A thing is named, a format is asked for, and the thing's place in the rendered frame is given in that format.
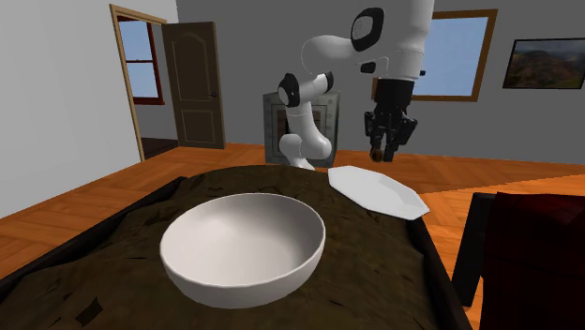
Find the wooden door frame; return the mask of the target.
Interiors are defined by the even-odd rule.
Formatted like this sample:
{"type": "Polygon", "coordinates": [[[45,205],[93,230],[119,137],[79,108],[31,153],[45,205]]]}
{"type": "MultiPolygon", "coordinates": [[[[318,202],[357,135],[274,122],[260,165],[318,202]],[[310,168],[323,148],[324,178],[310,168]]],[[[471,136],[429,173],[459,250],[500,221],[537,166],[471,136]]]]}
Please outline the wooden door frame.
{"type": "Polygon", "coordinates": [[[119,58],[120,58],[121,69],[122,69],[122,73],[123,73],[123,77],[124,77],[124,84],[125,84],[126,91],[127,91],[127,101],[128,101],[128,105],[129,105],[129,110],[130,110],[132,125],[134,128],[134,133],[135,133],[135,137],[136,137],[136,142],[137,142],[137,146],[138,146],[139,157],[140,157],[140,161],[145,161],[144,152],[143,152],[143,144],[142,144],[142,139],[141,139],[141,134],[140,134],[140,129],[139,129],[139,123],[138,123],[138,119],[137,119],[137,115],[136,115],[136,111],[135,111],[135,103],[134,103],[132,90],[131,90],[131,83],[130,83],[130,79],[129,79],[129,75],[128,75],[127,59],[126,59],[126,55],[124,52],[123,39],[122,39],[121,32],[119,29],[118,18],[124,17],[126,19],[130,19],[130,20],[134,20],[134,21],[141,21],[141,22],[145,22],[149,25],[154,24],[154,25],[158,25],[158,26],[161,26],[162,24],[166,23],[167,21],[162,19],[162,18],[156,17],[156,16],[152,16],[152,15],[149,15],[149,14],[137,11],[137,10],[129,9],[126,7],[120,7],[120,6],[117,6],[115,4],[109,4],[109,8],[110,8],[111,16],[112,16],[112,26],[113,26],[113,31],[114,31],[115,40],[116,40],[116,46],[117,46],[117,50],[118,50],[118,54],[119,54],[119,58]]]}

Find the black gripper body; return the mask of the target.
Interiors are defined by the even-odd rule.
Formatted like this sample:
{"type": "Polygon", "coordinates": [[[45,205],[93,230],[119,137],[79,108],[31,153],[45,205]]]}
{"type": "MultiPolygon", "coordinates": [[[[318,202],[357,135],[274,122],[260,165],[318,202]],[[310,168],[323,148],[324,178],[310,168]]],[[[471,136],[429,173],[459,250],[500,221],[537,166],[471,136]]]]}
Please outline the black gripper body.
{"type": "Polygon", "coordinates": [[[414,81],[376,78],[373,100],[376,108],[388,112],[407,113],[413,97],[414,81]]]}

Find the bed with dark brown blanket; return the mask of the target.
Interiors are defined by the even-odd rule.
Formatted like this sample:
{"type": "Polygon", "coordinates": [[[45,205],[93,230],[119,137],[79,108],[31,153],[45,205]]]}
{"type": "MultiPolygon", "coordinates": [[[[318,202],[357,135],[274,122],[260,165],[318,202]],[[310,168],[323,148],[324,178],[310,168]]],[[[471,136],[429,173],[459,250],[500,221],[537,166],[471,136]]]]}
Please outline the bed with dark brown blanket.
{"type": "Polygon", "coordinates": [[[423,226],[370,212],[323,172],[243,166],[177,178],[0,283],[0,330],[472,330],[448,281],[415,243],[423,226]],[[195,303],[168,279],[158,244],[189,208],[237,193],[295,198],[324,221],[321,260],[297,291],[250,309],[195,303]]]}

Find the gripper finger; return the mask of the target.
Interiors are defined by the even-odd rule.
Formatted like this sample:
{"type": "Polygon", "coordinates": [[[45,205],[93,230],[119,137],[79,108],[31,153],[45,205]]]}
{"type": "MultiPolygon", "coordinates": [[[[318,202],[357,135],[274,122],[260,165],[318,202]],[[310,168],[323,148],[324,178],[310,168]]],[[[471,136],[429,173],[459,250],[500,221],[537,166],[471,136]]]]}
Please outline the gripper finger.
{"type": "Polygon", "coordinates": [[[373,148],[381,149],[382,139],[385,132],[384,127],[380,127],[376,120],[375,112],[365,112],[365,133],[369,137],[370,150],[373,148]]]}
{"type": "Polygon", "coordinates": [[[386,131],[386,144],[384,149],[384,161],[391,162],[394,154],[401,145],[405,145],[411,138],[417,120],[402,114],[400,121],[392,121],[391,127],[386,131]]]}

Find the grey metal cabinet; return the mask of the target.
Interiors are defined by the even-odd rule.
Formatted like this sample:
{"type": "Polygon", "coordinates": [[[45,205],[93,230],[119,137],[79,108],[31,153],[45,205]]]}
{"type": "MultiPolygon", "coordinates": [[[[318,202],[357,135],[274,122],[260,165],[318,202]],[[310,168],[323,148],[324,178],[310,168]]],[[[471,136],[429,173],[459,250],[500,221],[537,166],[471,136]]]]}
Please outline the grey metal cabinet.
{"type": "MultiPolygon", "coordinates": [[[[265,94],[263,98],[263,128],[265,162],[288,164],[279,149],[279,140],[289,133],[285,107],[277,93],[265,94]]],[[[339,91],[330,91],[311,102],[315,126],[332,144],[332,151],[325,159],[308,161],[314,167],[331,168],[334,166],[338,150],[339,91]]]]}

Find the wooden framed window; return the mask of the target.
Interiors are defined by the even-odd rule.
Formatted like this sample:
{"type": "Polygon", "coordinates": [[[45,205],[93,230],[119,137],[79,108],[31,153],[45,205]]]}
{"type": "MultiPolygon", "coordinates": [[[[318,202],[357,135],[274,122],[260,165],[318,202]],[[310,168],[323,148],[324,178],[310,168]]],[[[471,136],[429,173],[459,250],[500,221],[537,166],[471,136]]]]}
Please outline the wooden framed window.
{"type": "Polygon", "coordinates": [[[479,98],[497,9],[433,13],[413,99],[475,102],[479,98]]]}

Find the landscape wall picture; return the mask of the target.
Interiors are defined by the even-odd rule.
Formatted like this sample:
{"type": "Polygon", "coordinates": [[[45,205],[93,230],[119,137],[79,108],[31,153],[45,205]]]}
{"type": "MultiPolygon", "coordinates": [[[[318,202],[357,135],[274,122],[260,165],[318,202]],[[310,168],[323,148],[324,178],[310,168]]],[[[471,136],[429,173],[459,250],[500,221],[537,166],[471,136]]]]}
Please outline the landscape wall picture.
{"type": "Polygon", "coordinates": [[[585,83],[585,37],[515,39],[504,89],[581,89],[585,83]]]}

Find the red framed window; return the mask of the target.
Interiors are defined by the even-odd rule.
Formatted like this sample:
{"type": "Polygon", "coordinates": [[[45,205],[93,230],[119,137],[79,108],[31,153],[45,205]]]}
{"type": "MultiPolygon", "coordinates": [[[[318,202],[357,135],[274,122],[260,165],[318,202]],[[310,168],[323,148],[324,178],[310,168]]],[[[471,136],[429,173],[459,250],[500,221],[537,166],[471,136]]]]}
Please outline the red framed window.
{"type": "Polygon", "coordinates": [[[134,103],[163,105],[152,24],[124,16],[117,21],[134,103]]]}

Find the large white bowl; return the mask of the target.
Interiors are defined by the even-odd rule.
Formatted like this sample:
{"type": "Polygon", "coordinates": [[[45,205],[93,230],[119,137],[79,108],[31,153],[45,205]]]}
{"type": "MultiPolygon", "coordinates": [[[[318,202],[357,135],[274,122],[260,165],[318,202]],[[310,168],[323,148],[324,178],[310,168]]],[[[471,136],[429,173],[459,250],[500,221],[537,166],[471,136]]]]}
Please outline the large white bowl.
{"type": "Polygon", "coordinates": [[[322,256],[321,216],[294,198],[242,193],[197,205],[162,235],[172,283],[212,308],[254,308],[299,289],[322,256]]]}

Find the white octagonal plate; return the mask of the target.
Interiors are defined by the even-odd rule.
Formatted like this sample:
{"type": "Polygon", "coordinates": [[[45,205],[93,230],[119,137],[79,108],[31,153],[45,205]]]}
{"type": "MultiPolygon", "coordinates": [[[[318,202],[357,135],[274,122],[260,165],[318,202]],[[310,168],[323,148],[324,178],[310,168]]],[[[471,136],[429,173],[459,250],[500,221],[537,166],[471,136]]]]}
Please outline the white octagonal plate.
{"type": "Polygon", "coordinates": [[[428,206],[410,187],[393,178],[355,166],[340,166],[327,171],[332,188],[361,207],[406,220],[429,213],[428,206]]]}

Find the brown panelled door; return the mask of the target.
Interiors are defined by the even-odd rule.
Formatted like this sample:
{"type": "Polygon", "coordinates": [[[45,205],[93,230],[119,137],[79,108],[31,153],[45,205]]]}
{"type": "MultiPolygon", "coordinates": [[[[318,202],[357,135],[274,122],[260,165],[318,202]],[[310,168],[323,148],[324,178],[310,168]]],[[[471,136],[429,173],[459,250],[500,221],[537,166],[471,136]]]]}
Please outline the brown panelled door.
{"type": "Polygon", "coordinates": [[[213,22],[162,26],[178,144],[223,149],[225,132],[213,22]]]}

